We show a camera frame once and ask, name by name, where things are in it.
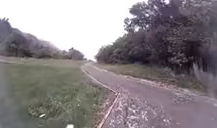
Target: sky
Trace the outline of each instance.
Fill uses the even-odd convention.
[[[94,59],[124,34],[129,8],[141,0],[0,0],[0,17],[61,50],[74,47]]]

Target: curb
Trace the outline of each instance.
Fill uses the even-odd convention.
[[[108,108],[108,111],[106,112],[105,116],[103,117],[103,119],[101,120],[101,122],[99,123],[99,125],[96,126],[96,128],[102,128],[102,126],[103,126],[104,123],[106,122],[107,118],[109,117],[111,111],[113,110],[113,107],[114,107],[114,105],[116,104],[117,99],[118,99],[119,96],[120,96],[120,93],[117,92],[117,91],[115,91],[115,90],[113,90],[113,89],[111,89],[110,87],[108,87],[108,86],[102,84],[101,82],[99,82],[96,78],[94,78],[92,75],[90,75],[87,71],[85,71],[84,69],[82,69],[82,67],[81,67],[81,70],[82,70],[82,72],[83,72],[86,76],[88,76],[90,79],[92,79],[92,81],[94,81],[95,83],[99,84],[100,86],[102,86],[102,87],[104,87],[104,88],[106,88],[106,89],[108,89],[108,90],[114,92],[115,95],[116,95],[115,100],[113,101],[112,105]]]

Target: overcast sky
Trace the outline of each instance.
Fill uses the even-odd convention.
[[[101,46],[123,35],[123,20],[138,1],[0,0],[0,17],[62,50],[74,47],[93,59]]]

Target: tree foliage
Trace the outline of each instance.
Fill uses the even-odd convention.
[[[8,19],[0,18],[0,55],[34,58],[65,58],[82,60],[84,55],[72,48],[70,57],[50,42],[12,28]]]
[[[97,61],[189,71],[204,58],[202,49],[210,47],[217,34],[217,0],[148,0],[136,3],[129,12],[132,16],[124,20],[126,34],[102,47]]]

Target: green grass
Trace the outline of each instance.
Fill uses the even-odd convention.
[[[97,65],[112,72],[129,75],[138,78],[144,78],[152,81],[163,82],[166,84],[176,85],[182,88],[189,88],[204,92],[205,87],[192,75],[176,75],[170,69],[146,66],[139,64],[126,64],[126,65]]]
[[[84,76],[80,71],[83,63],[34,60],[32,64],[31,61],[5,64],[20,115],[35,128],[65,128],[67,124],[76,128],[94,127],[108,91]]]

